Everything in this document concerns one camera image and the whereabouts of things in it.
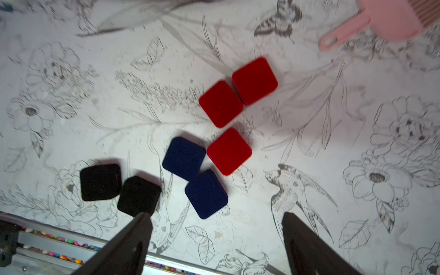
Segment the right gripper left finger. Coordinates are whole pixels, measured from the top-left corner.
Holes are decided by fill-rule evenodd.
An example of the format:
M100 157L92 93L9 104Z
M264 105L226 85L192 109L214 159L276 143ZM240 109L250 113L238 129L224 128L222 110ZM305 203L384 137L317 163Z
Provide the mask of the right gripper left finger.
M75 275L140 275L148 253L153 225L149 213L139 213Z

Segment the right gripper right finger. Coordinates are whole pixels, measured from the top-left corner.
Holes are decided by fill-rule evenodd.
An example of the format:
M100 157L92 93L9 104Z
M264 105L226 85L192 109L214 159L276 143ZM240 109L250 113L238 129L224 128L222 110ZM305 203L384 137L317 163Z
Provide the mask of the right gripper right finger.
M285 249L293 275L360 275L300 218L284 213Z

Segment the blue brooch box front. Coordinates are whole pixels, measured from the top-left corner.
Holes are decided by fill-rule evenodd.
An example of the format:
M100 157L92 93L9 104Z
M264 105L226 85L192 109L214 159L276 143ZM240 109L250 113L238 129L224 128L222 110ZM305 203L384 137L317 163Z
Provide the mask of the blue brooch box front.
M184 189L199 218L205 220L228 204L229 197L213 170L206 170Z

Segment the blue brooch box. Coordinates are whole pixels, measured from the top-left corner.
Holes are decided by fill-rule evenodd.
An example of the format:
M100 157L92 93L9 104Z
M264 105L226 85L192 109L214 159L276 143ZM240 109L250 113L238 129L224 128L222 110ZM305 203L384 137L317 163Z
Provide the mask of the blue brooch box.
M204 147L177 136L172 139L162 166L180 178L192 181L198 176L205 155Z
M205 220L228 204L229 197L213 170L206 170L184 189L199 218Z

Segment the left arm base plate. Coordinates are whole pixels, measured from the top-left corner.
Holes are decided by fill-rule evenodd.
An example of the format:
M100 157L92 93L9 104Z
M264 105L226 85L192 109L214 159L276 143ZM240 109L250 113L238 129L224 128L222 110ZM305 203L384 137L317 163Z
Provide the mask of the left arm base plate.
M11 264L12 258L16 254L20 227L11 223L1 221L0 231L0 264L1 268L4 268Z

